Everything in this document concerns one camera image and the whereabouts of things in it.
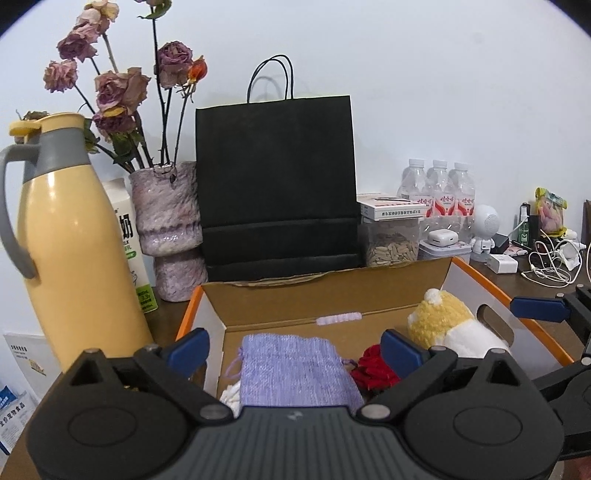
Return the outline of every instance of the milk carton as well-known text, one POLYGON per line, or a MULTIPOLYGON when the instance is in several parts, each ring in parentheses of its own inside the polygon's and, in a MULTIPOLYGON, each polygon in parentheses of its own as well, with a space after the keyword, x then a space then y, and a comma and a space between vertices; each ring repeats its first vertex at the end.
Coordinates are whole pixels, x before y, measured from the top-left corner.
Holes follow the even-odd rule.
POLYGON ((153 312, 158 308, 152 285, 144 265, 139 237, 135 230, 135 211, 123 179, 103 182, 103 188, 113 205, 117 222, 121 227, 121 238, 127 255, 129 271, 134 280, 135 291, 138 293, 139 304, 144 313, 153 312))

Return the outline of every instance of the gray thermos handle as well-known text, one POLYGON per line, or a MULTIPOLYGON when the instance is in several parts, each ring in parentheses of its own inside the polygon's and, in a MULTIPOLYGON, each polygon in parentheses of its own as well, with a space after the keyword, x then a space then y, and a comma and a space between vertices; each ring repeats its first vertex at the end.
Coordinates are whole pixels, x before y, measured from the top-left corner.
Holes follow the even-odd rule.
POLYGON ((11 145, 0 152, 0 240, 23 277, 33 279, 37 268, 29 252, 21 247, 14 236, 6 204, 6 164, 10 161, 37 161, 39 145, 11 145))

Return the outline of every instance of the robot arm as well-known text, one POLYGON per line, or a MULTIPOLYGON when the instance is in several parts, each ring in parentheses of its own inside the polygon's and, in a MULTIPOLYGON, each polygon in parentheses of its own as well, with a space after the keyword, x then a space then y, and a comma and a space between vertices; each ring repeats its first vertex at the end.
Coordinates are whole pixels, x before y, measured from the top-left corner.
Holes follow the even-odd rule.
MULTIPOLYGON (((588 342, 591 294, 579 291, 516 299, 511 310, 567 320, 588 342)), ((45 480, 271 479, 284 468, 294 480, 531 480, 591 453, 589 347, 535 381, 502 349, 458 358, 388 330, 381 351, 402 381, 354 416, 345 407, 246 406, 238 419, 186 380, 209 354, 204 330, 132 358, 85 352, 31 419, 28 450, 45 480)))

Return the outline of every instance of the bag handle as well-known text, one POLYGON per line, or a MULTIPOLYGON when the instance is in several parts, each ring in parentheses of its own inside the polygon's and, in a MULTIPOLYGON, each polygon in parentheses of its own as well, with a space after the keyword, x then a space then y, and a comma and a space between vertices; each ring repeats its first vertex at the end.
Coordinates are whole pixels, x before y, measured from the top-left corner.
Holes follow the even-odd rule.
POLYGON ((263 61, 256 69, 255 72, 252 74, 251 77, 251 82, 248 85, 248 91, 246 93, 246 102, 250 103, 251 102, 251 92, 252 92, 252 85, 254 84, 254 81, 256 79, 256 76, 259 74, 259 72, 263 69, 263 67, 265 65, 267 65, 267 63, 269 63, 270 61, 276 61, 278 63, 281 64, 281 66, 283 67, 283 71, 285 73, 285 98, 284 100, 287 100, 287 90, 288 88, 291 86, 290 90, 291 90, 291 99, 293 100, 294 97, 294 66, 291 63, 290 58, 287 55, 283 55, 283 54, 278 54, 278 55, 274 55, 272 56, 270 59, 266 59, 265 61, 263 61), (284 58, 287 60, 287 63, 290 66, 290 73, 291 73, 291 78, 289 78, 287 76, 287 69, 285 68, 285 64, 279 60, 279 58, 284 58))

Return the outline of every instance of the purple textured vase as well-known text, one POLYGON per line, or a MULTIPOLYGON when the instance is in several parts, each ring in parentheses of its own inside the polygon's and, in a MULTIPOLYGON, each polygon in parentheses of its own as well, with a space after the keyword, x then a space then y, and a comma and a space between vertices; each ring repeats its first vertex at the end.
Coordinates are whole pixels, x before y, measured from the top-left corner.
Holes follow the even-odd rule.
POLYGON ((186 252, 203 242, 197 204, 197 163, 145 168, 129 175, 142 252, 151 257, 186 252))
POLYGON ((207 281, 197 164, 145 168, 129 175, 135 225, 145 255, 154 257, 156 292, 166 301, 186 301, 207 281))
POLYGON ((187 301, 195 288, 207 281, 205 261, 199 248, 154 258, 156 292, 166 301, 187 301))

